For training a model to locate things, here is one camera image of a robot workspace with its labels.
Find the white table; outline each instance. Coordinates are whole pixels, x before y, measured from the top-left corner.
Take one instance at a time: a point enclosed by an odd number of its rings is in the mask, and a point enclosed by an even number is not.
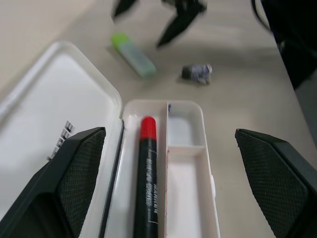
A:
[[[317,151],[275,41],[253,17],[249,1],[209,0],[207,13],[160,51],[155,42],[172,10],[159,0],[144,0],[114,25],[111,9],[111,2],[96,0],[58,38],[72,41],[119,91],[124,104],[135,98],[197,102],[205,117],[221,237],[273,238],[248,184],[235,129],[287,140],[315,168]],[[154,78],[140,79],[112,48],[109,37],[115,31],[129,35],[152,59],[158,70]],[[183,65],[206,62],[213,66],[211,85],[177,79]]]

